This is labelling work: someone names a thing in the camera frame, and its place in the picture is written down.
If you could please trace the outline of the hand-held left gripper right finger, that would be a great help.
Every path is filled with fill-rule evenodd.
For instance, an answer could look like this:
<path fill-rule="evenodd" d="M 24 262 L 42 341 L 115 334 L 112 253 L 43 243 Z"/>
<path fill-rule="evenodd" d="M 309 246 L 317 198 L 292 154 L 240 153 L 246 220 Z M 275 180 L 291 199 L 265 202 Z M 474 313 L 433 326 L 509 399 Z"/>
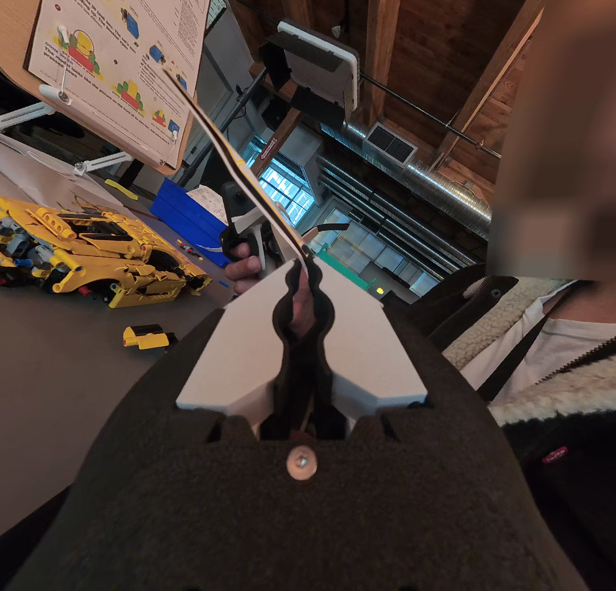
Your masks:
<path fill-rule="evenodd" d="M 412 404 L 427 389 L 380 302 L 321 258 L 312 259 L 318 438 L 345 438 L 349 421 Z"/>

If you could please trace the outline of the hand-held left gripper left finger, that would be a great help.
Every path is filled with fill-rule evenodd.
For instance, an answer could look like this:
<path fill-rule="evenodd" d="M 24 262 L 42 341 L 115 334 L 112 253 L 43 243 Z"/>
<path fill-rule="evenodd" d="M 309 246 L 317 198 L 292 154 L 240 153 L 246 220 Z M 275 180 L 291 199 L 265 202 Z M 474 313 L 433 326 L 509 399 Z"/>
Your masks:
<path fill-rule="evenodd" d="M 289 293 L 290 261 L 230 302 L 177 396 L 182 426 L 209 433 L 208 423 L 230 416 L 248 423 L 261 440 L 261 424 L 273 413 L 273 380 L 281 371 L 283 341 L 273 325 L 276 305 Z"/>

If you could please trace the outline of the thin printed paper sheet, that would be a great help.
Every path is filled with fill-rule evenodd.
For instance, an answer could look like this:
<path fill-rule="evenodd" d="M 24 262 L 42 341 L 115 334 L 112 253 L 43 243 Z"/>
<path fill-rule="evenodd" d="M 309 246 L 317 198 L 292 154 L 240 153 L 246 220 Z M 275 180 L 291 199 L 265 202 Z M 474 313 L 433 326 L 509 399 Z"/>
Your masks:
<path fill-rule="evenodd" d="M 312 252 L 301 235 L 291 225 L 288 216 L 282 211 L 273 199 L 266 194 L 259 180 L 247 166 L 235 148 L 226 140 L 224 134 L 216 127 L 205 112 L 193 101 L 191 96 L 183 89 L 180 83 L 173 77 L 168 69 L 159 71 L 159 75 L 165 75 L 166 82 L 174 88 L 176 94 L 189 107 L 193 117 L 203 128 L 210 138 L 212 146 L 221 156 L 227 171 L 237 182 L 238 186 L 246 193 L 261 214 L 270 222 L 274 235 L 284 261 L 298 258 L 301 261 L 304 272 L 308 273 L 308 266 L 312 260 Z"/>

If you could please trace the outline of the yellow black brick bumper assembly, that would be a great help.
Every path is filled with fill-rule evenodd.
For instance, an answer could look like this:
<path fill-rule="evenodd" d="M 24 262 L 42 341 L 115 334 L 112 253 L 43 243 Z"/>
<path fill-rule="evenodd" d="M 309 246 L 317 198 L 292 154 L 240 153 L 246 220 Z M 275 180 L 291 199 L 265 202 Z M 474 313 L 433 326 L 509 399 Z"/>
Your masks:
<path fill-rule="evenodd" d="M 174 333 L 166 333 L 159 324 L 129 326 L 123 333 L 123 346 L 140 350 L 163 349 L 178 342 Z"/>

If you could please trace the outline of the yellow toy brick car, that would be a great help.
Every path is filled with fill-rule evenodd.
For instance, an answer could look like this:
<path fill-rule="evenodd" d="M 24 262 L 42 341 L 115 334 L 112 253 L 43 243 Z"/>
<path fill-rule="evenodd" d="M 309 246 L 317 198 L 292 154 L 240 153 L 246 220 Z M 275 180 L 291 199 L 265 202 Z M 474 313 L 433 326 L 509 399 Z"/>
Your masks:
<path fill-rule="evenodd" d="M 199 295 L 211 276 L 142 221 L 118 212 L 52 209 L 1 197 L 1 287 L 79 292 L 110 308 Z"/>

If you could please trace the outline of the grey desk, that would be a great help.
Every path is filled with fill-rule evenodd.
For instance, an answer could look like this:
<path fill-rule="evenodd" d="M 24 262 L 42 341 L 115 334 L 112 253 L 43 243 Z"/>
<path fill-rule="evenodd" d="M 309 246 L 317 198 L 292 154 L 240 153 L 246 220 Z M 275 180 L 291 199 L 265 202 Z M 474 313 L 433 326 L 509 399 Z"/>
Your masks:
<path fill-rule="evenodd" d="M 159 324 L 178 339 L 232 296 L 223 270 L 200 296 L 111 309 L 76 294 L 1 289 L 1 532 L 63 491 L 97 433 L 163 354 L 124 348 L 129 325 Z"/>

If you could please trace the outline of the white patterned paper bag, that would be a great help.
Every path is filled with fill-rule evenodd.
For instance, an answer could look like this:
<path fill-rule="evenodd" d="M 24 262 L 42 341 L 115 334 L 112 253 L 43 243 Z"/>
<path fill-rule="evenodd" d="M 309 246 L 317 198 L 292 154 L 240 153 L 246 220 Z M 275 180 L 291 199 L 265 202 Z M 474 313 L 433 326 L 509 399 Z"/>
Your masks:
<path fill-rule="evenodd" d="M 222 196 L 219 193 L 216 193 L 210 187 L 199 185 L 188 191 L 187 195 L 196 201 L 202 208 L 207 210 L 211 215 L 216 217 L 225 225 L 228 225 L 226 208 Z"/>

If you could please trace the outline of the blue plastic bin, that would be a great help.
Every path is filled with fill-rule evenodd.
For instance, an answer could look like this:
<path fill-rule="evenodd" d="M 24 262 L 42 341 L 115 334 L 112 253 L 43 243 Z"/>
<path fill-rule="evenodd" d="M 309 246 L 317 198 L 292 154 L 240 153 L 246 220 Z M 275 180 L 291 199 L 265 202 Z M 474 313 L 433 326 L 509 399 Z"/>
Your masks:
<path fill-rule="evenodd" d="M 227 223 L 200 205 L 173 180 L 163 180 L 150 210 L 185 239 L 197 254 L 208 257 L 219 267 L 230 263 L 220 243 L 220 234 Z"/>

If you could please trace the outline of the black light stand pole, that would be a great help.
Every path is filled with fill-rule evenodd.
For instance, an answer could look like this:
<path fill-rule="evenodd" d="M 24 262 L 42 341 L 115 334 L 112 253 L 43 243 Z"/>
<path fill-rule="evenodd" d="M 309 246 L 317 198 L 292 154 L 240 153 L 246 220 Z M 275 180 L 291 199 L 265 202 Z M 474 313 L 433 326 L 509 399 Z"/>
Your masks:
<path fill-rule="evenodd" d="M 218 129 L 221 133 L 224 133 L 228 127 L 232 124 L 233 120 L 240 114 L 242 109 L 246 108 L 246 104 L 248 103 L 251 95 L 256 91 L 256 89 L 262 85 L 264 79 L 267 75 L 267 69 L 263 68 L 258 75 L 253 79 L 250 86 L 247 87 L 241 94 L 239 94 L 234 107 L 230 110 L 227 117 L 222 121 Z M 183 171 L 181 178 L 176 182 L 178 186 L 184 188 L 189 183 L 189 181 L 195 176 L 202 162 L 204 162 L 205 158 L 209 155 L 211 150 L 214 148 L 213 142 L 209 143 L 204 147 L 197 155 L 196 158 L 188 165 L 188 167 Z"/>

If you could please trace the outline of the yellow flat paper scrap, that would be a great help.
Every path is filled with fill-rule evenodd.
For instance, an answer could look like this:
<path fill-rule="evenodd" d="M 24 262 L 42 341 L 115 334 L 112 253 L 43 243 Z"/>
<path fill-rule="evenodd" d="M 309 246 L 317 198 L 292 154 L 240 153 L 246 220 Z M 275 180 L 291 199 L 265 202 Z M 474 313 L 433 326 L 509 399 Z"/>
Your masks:
<path fill-rule="evenodd" d="M 139 200 L 139 196 L 137 194 L 135 194 L 130 189 L 124 187 L 123 185 L 121 185 L 117 181 L 114 181 L 112 179 L 106 179 L 105 180 L 105 185 L 108 185 L 109 187 L 112 187 L 112 188 L 116 189 L 117 191 L 121 192 L 123 195 L 127 196 L 131 200 L 134 200 L 134 201 L 138 201 Z"/>

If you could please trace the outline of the white vent grille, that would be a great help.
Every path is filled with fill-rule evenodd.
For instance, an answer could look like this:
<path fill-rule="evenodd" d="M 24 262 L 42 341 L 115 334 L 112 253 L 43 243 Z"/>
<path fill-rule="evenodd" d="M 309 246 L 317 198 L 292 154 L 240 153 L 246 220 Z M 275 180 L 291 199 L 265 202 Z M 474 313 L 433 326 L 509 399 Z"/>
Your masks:
<path fill-rule="evenodd" d="M 395 172 L 402 172 L 418 154 L 418 146 L 377 121 L 362 142 L 363 153 Z"/>

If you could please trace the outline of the studio light panel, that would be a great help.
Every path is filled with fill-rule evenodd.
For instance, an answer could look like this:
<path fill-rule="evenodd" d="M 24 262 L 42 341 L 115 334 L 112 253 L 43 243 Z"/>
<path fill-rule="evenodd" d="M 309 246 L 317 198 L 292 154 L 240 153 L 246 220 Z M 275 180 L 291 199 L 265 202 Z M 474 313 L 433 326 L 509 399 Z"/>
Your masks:
<path fill-rule="evenodd" d="M 289 81 L 297 85 L 291 108 L 335 131 L 357 109 L 360 57 L 353 48 L 282 20 L 259 55 L 277 92 Z"/>

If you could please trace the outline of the white shirt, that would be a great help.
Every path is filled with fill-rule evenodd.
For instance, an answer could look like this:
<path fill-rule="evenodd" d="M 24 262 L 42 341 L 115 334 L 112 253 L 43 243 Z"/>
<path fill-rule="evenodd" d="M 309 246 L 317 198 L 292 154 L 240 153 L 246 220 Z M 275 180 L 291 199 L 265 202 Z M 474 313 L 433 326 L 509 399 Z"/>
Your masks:
<path fill-rule="evenodd" d="M 615 282 L 592 282 L 568 295 L 572 284 L 536 299 L 503 335 L 461 374 L 477 390 L 543 316 L 552 313 L 526 356 L 496 397 L 517 395 L 553 371 L 615 336 Z"/>

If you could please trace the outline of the dark fleece-lined jacket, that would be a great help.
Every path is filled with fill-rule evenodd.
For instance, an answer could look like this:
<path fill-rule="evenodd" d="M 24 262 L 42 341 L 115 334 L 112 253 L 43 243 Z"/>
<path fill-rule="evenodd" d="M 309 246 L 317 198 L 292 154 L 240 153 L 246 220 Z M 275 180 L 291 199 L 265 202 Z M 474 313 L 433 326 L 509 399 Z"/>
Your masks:
<path fill-rule="evenodd" d="M 473 265 L 438 283 L 408 315 L 461 373 L 536 299 L 568 284 L 572 295 L 592 282 L 487 276 L 485 265 Z M 615 336 L 517 395 L 495 401 L 551 313 L 475 391 L 508 439 L 551 533 L 589 589 L 615 590 Z"/>

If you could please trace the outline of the open instruction booklet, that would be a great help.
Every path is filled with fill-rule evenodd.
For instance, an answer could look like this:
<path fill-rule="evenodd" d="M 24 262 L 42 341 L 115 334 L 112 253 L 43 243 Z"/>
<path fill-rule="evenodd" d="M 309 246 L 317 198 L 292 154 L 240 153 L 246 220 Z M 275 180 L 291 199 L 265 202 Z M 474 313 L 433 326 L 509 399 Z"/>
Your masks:
<path fill-rule="evenodd" d="M 72 165 L 1 136 L 1 197 L 77 213 L 116 212 L 152 218 L 141 207 L 127 208 L 91 176 L 73 174 Z"/>

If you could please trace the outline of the silver ventilation duct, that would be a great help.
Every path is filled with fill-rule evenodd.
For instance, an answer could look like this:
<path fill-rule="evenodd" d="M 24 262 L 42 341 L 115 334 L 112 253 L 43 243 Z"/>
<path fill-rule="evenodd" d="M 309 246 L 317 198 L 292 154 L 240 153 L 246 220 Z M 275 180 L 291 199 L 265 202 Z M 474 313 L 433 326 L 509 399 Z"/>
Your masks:
<path fill-rule="evenodd" d="M 415 158 L 403 167 L 396 166 L 391 157 L 369 147 L 364 149 L 366 136 L 372 131 L 360 122 L 344 124 L 340 131 L 320 124 L 321 130 L 338 143 L 360 156 L 381 172 L 387 174 L 397 183 L 413 194 L 443 211 L 469 231 L 489 239 L 492 209 L 473 192 L 440 172 L 431 170 L 427 164 Z"/>

